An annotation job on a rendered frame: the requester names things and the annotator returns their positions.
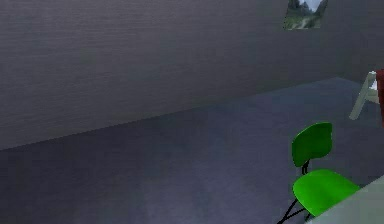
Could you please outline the framed landscape picture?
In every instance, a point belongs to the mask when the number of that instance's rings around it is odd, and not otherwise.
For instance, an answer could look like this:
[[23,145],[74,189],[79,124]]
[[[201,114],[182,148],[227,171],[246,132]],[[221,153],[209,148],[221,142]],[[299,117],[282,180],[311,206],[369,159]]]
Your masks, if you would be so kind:
[[288,0],[284,30],[318,29],[328,0]]

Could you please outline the pale wooden chair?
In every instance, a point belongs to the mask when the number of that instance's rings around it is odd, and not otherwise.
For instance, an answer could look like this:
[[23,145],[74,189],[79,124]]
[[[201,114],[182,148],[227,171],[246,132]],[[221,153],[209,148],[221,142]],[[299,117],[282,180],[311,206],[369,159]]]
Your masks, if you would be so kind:
[[367,101],[379,104],[376,74],[376,71],[370,71],[367,74],[355,104],[352,108],[352,111],[349,115],[351,120],[356,120],[359,117]]

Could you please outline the pale grey-green table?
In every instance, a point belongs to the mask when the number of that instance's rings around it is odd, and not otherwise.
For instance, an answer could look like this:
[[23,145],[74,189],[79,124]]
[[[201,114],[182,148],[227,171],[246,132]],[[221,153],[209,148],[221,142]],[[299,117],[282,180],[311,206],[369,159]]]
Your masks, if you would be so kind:
[[384,175],[305,224],[384,224]]

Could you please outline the green chair black legs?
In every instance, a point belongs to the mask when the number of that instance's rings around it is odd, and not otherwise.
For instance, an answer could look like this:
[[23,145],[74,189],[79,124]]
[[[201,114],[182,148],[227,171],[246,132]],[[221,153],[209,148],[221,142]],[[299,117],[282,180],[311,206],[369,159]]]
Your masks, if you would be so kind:
[[283,224],[303,211],[307,212],[305,221],[311,216],[317,217],[361,189],[359,185],[333,170],[308,170],[311,160],[323,158],[331,152],[332,134],[331,122],[317,122],[304,128],[293,138],[292,160],[301,169],[301,176],[292,185],[294,201],[277,224]]

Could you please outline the dark red cloth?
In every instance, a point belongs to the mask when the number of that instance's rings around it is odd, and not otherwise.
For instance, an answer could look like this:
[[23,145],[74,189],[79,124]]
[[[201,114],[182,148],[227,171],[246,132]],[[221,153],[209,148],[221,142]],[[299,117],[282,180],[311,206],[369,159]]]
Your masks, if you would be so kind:
[[381,123],[384,127],[384,69],[376,71],[377,91],[380,104]]

